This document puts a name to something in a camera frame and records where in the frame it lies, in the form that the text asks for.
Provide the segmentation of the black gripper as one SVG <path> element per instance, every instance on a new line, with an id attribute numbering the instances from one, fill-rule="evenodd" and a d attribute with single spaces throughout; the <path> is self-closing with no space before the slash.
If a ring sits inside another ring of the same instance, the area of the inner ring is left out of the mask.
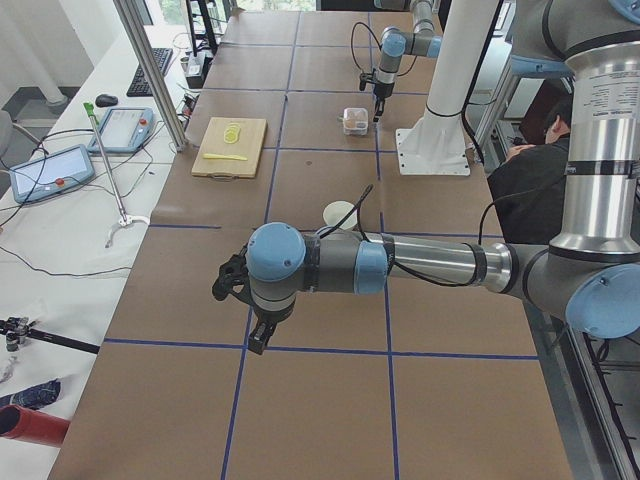
<path id="1" fill-rule="evenodd" d="M 246 263 L 247 245 L 238 253 L 234 253 L 219 267 L 218 277 L 212 285 L 212 295 L 217 301 L 224 301 L 229 295 L 240 302 L 254 306 L 249 272 Z M 258 320 L 248 336 L 248 350 L 262 355 L 275 333 L 277 324 L 267 320 Z"/>

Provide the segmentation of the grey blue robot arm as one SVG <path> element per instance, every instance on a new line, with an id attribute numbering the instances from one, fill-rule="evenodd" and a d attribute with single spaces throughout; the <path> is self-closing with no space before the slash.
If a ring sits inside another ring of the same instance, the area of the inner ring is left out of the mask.
<path id="1" fill-rule="evenodd" d="M 537 206 L 560 189 L 558 230 L 527 228 L 493 245 L 431 241 L 325 227 L 313 235 L 273 222 L 220 267 L 215 299 L 235 297 L 257 317 L 249 349 L 262 353 L 300 292 L 379 292 L 393 276 L 442 287 L 482 286 L 520 298 L 601 339 L 639 327 L 639 246 L 631 236 L 639 176 L 639 5 L 635 1 L 526 1 L 515 51 L 560 61 L 575 78 L 566 158 L 499 167 L 507 191 L 493 206 Z"/>

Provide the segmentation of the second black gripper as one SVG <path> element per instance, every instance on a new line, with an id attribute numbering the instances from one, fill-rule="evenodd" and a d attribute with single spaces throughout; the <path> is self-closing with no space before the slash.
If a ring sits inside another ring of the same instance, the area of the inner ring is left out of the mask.
<path id="1" fill-rule="evenodd" d="M 373 70 L 372 72 L 361 72 L 359 75 L 359 90 L 364 91 L 367 84 L 373 86 L 375 97 L 373 123 L 377 123 L 384 114 L 385 99 L 393 93 L 395 86 L 395 73 L 384 70 Z"/>

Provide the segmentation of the second grey blue robot arm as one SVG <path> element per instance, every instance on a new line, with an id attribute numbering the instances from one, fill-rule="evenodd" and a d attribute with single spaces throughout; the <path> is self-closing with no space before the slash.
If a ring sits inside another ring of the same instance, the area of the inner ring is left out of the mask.
<path id="1" fill-rule="evenodd" d="M 433 1 L 374 1 L 378 9 L 410 12 L 412 29 L 401 31 L 397 27 L 386 27 L 382 33 L 380 59 L 371 73 L 361 73 L 359 90 L 367 84 L 373 85 L 377 100 L 386 100 L 392 95 L 399 76 L 401 60 L 404 56 L 436 58 L 439 54 L 442 37 L 435 33 L 433 21 Z"/>

